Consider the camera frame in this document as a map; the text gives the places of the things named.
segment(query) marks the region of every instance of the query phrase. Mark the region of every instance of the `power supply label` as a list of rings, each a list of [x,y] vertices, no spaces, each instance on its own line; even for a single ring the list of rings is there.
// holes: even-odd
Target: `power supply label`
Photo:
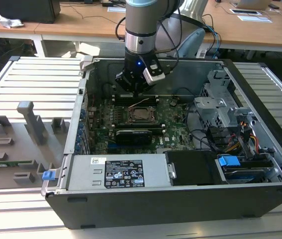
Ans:
[[[142,160],[106,161],[104,186],[106,188],[145,187]]]

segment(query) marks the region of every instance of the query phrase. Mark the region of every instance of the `blue cable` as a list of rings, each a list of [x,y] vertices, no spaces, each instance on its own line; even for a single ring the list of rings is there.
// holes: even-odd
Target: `blue cable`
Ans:
[[[219,42],[218,42],[218,35],[215,33],[215,31],[210,27],[210,26],[207,26],[207,25],[205,25],[206,27],[208,27],[208,29],[214,34],[214,36],[215,36],[215,38],[216,38],[216,40],[217,40],[217,45],[216,45],[216,52],[215,52],[215,54],[213,55],[213,59],[215,58],[215,56],[216,56],[216,53],[217,53],[217,51],[219,50]]]

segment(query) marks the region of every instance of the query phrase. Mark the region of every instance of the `slotted metal surface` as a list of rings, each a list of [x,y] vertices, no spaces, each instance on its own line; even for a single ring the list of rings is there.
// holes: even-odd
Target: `slotted metal surface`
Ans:
[[[0,78],[0,116],[25,122],[16,108],[20,101],[33,101],[34,113],[43,121],[63,117],[70,121],[78,90],[79,59],[21,57],[9,62]]]
[[[235,65],[282,127],[282,82],[269,68],[261,67],[258,63],[235,63]],[[244,106],[248,106],[238,90],[236,95]]]
[[[27,66],[31,75],[15,72],[12,65],[19,64]],[[34,101],[34,111],[41,114],[44,121],[50,121],[51,117],[56,116],[70,120],[72,105],[76,98],[75,84],[78,84],[81,78],[76,75],[78,71],[66,70],[66,75],[62,75],[58,71],[65,71],[64,68],[63,70],[52,69],[42,72],[42,70],[31,68],[32,65],[77,66],[79,60],[73,58],[22,57],[18,62],[10,63],[6,69],[4,68],[2,76],[0,75],[0,114],[8,115],[11,122],[24,122],[15,107],[19,101],[26,100]],[[270,111],[274,112],[277,122],[282,126],[282,86],[280,82],[275,80],[273,76],[269,77],[270,72],[266,72],[267,69],[262,69],[258,64],[236,63],[236,66],[246,77],[249,84],[256,89],[260,99]],[[53,83],[56,82],[58,87],[53,87]],[[242,96],[239,93],[237,94],[245,104]],[[41,237],[69,239],[282,239],[282,205],[262,218],[252,220],[224,220],[71,231],[63,226],[62,221],[40,195],[40,189],[32,189],[27,193],[20,190],[10,191],[9,193],[0,190],[0,239],[7,237],[14,239]]]

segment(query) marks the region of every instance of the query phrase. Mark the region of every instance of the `blue tab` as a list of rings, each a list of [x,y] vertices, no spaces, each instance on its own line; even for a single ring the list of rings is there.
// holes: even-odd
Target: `blue tab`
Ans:
[[[56,179],[56,171],[45,171],[42,174],[42,180],[55,180]]]
[[[240,166],[236,156],[222,156],[218,159],[220,166]]]

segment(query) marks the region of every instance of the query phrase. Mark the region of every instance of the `yellow wire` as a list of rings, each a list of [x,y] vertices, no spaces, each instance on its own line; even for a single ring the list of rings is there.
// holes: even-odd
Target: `yellow wire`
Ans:
[[[232,146],[231,148],[229,148],[227,151],[226,151],[226,153],[228,153],[228,152],[230,152],[230,151],[232,151],[232,150],[234,150],[236,147],[238,147],[240,145],[240,143],[238,142],[238,143],[236,143],[234,146]]]

